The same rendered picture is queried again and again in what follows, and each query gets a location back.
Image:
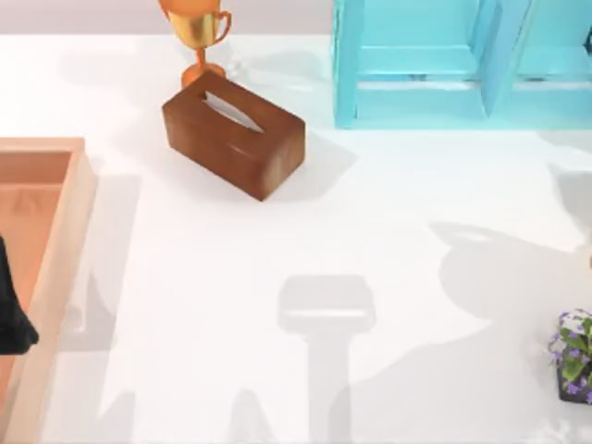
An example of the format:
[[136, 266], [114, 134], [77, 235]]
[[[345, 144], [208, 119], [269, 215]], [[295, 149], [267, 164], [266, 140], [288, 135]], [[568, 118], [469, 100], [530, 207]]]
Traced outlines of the purple flower plant pot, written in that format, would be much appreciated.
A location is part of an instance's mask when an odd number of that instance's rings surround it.
[[581, 308], [563, 312], [548, 350], [559, 398], [592, 406], [592, 313]]

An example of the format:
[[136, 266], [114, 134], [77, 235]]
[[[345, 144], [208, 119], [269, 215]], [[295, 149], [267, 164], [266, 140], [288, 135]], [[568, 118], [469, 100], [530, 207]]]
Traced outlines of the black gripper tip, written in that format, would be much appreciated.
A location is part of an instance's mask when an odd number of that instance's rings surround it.
[[0, 236], [0, 355], [22, 355], [39, 341], [15, 291], [4, 238]]

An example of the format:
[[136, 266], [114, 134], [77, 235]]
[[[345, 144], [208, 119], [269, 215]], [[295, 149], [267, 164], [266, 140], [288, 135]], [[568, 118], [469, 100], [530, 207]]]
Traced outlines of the gold and orange trophy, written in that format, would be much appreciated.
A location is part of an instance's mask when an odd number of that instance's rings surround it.
[[232, 25], [232, 14], [221, 8], [221, 0], [158, 0], [179, 40], [196, 56], [196, 62], [181, 75], [183, 88], [212, 71], [225, 78], [226, 71], [206, 61], [206, 49], [224, 40]]

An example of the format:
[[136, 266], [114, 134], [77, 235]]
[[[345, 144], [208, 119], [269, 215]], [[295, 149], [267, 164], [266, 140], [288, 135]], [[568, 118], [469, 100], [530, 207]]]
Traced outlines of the light blue rack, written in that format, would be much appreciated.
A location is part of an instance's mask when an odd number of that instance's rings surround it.
[[592, 0], [333, 0], [344, 129], [592, 129]]

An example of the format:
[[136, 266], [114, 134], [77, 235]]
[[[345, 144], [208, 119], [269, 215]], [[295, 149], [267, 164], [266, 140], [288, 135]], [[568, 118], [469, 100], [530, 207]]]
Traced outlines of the brown wooden tissue box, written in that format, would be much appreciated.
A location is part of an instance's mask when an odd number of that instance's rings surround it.
[[[207, 93], [237, 107], [262, 130], [219, 114], [205, 102]], [[304, 161], [301, 118], [213, 72], [170, 98], [162, 111], [172, 149], [259, 201]]]

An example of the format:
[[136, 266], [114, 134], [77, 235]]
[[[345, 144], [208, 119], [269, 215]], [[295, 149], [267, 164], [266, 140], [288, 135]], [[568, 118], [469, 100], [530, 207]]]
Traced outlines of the white tissue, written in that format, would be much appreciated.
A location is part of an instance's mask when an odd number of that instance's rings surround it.
[[203, 101], [219, 115], [241, 125], [242, 127], [253, 130], [258, 133], [265, 131], [247, 114], [239, 110], [238, 107], [231, 105], [228, 101], [221, 99], [211, 92], [205, 93]]

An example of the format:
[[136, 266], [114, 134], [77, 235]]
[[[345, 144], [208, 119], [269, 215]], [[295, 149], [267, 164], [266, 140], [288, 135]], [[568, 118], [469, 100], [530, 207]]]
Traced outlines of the shallow salmon-coloured box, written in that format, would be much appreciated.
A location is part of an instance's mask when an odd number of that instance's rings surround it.
[[96, 191], [82, 138], [0, 137], [0, 236], [40, 340], [0, 357], [0, 444], [38, 444], [57, 340]]

